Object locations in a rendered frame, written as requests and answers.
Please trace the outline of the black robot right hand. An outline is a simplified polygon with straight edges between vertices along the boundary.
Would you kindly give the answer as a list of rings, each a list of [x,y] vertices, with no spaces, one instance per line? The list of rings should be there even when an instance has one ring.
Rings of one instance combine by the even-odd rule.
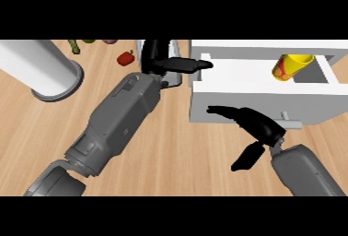
[[[232,171],[249,170],[265,152],[264,146],[270,146],[271,148],[276,146],[286,134],[286,129],[267,115],[246,107],[209,106],[206,112],[234,120],[239,127],[257,139],[246,146],[232,165]]]

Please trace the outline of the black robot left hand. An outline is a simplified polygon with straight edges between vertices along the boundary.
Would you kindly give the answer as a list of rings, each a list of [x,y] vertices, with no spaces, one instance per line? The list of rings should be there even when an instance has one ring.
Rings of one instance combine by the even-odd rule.
[[[142,49],[142,72],[164,75],[167,72],[193,74],[202,69],[209,69],[209,61],[168,56],[170,40],[145,40]]]

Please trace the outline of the white drawer front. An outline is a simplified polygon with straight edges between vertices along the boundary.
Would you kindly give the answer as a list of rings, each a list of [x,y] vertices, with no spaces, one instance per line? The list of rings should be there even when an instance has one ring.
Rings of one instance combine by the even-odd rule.
[[[302,124],[320,124],[348,112],[348,84],[234,83],[195,81],[190,122],[227,124],[221,116],[206,113],[209,106],[248,107],[273,120],[286,112]]]

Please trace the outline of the white open drawer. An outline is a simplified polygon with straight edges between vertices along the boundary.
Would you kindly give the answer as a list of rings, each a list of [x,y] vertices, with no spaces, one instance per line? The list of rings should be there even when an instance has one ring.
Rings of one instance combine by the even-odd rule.
[[[271,83],[276,81],[271,75],[271,69],[276,66],[280,55],[249,55],[224,57],[214,56],[211,53],[203,53],[201,59],[214,64],[211,69],[201,71],[201,81],[227,80],[233,82],[261,82]],[[317,83],[336,84],[339,83],[336,75],[332,70],[332,65],[344,58],[342,55],[316,55],[314,61],[298,72],[295,78],[289,80],[290,83]]]

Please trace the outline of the red bell pepper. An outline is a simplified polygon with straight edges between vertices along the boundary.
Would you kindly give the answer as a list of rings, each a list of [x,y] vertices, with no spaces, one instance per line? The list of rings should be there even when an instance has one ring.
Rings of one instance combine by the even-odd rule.
[[[124,52],[116,58],[116,62],[122,66],[128,65],[133,61],[134,61],[133,51]]]

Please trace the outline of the white cabinet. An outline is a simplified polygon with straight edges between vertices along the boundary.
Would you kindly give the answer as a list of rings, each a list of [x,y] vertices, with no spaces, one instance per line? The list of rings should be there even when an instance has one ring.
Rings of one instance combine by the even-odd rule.
[[[348,40],[192,40],[189,56],[199,59],[273,60],[282,54],[323,55],[332,65],[348,54]]]

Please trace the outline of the large white cylinder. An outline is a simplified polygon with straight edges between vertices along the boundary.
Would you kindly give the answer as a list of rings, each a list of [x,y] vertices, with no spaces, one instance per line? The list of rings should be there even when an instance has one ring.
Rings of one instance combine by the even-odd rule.
[[[0,40],[0,69],[44,102],[66,99],[84,79],[81,65],[66,58],[50,40]]]

